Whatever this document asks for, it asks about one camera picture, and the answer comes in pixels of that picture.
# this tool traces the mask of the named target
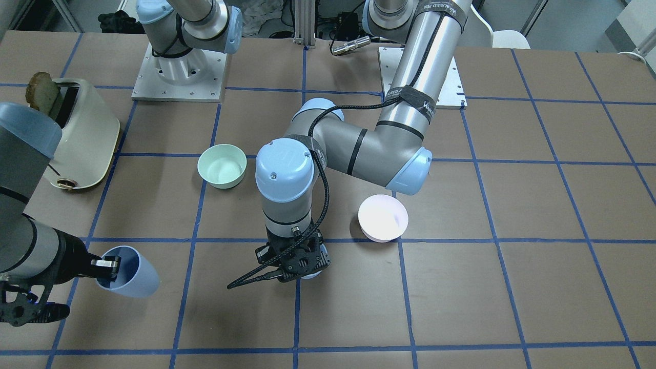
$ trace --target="cable connector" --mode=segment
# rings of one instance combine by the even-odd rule
[[[355,39],[353,41],[349,41],[342,46],[334,47],[331,49],[331,54],[338,56],[338,55],[343,55],[346,53],[349,53],[355,49],[359,49],[360,47],[367,46],[368,44],[371,43],[371,37],[365,36],[361,37],[359,39]]]

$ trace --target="white chair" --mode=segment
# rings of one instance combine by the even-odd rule
[[[458,46],[502,47],[530,49],[529,42],[520,32],[513,30],[493,31],[492,27],[471,6]]]

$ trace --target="bowl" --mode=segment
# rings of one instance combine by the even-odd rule
[[[218,144],[205,150],[198,159],[198,174],[216,188],[231,188],[244,178],[246,163],[246,155],[240,148]]]
[[[399,200],[388,195],[374,195],[360,204],[358,221],[368,239],[389,242],[405,232],[408,212]]]

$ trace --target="white mounting plate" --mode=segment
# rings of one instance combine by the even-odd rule
[[[392,85],[401,55],[403,55],[403,49],[400,47],[379,47],[378,49],[382,90],[385,95],[387,95],[387,91]],[[442,91],[440,91],[440,97],[436,102],[436,108],[460,109],[463,105],[467,107],[467,99],[464,97],[458,67],[455,65],[455,59],[452,58],[447,77],[444,80],[444,85],[442,85]]]
[[[208,75],[191,85],[171,85],[160,78],[155,68],[155,57],[148,44],[144,61],[132,91],[133,100],[147,101],[194,101],[220,102],[223,97],[223,81],[226,76],[228,55],[203,50],[209,66]]]

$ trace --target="tiled surface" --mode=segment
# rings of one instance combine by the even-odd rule
[[[24,32],[0,44],[0,100],[22,102],[34,72],[81,77],[124,138],[98,186],[69,193],[41,181],[27,213],[96,253],[133,245],[161,279],[139,300],[92,280],[57,286],[51,301],[72,299],[69,319],[0,326],[0,367],[656,366],[656,82],[640,64],[458,49],[469,107],[436,114],[430,176],[416,196],[397,194],[410,218],[403,238],[368,242],[358,206],[390,192],[330,169],[330,268],[226,290],[256,266],[266,236],[254,155],[304,100],[380,102],[377,50],[333,58],[322,41],[304,51],[244,39],[221,105],[134,103],[146,44]],[[345,114],[372,128],[379,112]],[[200,153],[223,142],[250,155],[230,190],[196,173]],[[322,197],[319,184],[315,217]]]

